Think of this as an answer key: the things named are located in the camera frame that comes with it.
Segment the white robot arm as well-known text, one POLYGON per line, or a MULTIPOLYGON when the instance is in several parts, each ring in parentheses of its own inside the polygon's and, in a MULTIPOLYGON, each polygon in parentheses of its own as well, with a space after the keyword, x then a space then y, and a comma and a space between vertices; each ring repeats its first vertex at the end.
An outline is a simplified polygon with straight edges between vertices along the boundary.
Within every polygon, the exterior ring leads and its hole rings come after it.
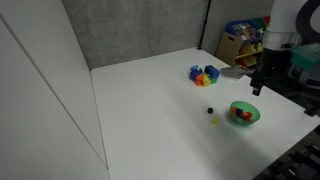
POLYGON ((252 75, 252 94, 259 96, 275 71, 290 66, 291 51, 301 44, 318 43, 320 0, 274 0, 263 36, 263 52, 252 75))

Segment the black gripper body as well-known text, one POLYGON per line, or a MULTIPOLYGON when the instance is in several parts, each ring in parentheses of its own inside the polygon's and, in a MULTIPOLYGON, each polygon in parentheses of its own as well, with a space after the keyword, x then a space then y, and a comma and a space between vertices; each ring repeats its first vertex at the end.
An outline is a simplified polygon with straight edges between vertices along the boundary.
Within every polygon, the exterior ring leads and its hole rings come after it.
POLYGON ((259 96, 262 87, 272 79, 274 73, 282 72, 290 65, 291 57, 292 54, 288 50, 275 51, 264 48, 251 77, 252 94, 259 96))

